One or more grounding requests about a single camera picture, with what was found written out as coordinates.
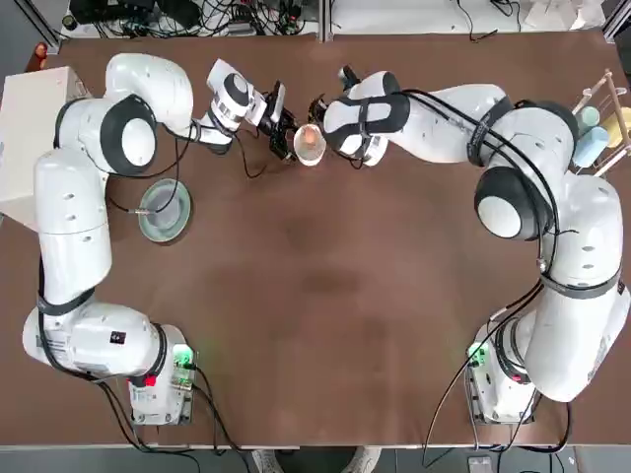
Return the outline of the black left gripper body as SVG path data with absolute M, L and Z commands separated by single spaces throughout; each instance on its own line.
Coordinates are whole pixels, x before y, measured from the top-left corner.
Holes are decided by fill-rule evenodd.
M 276 82 L 270 93 L 263 95 L 265 110 L 257 125 L 262 133 L 274 133 L 278 128 L 284 109 L 286 88 L 282 82 Z

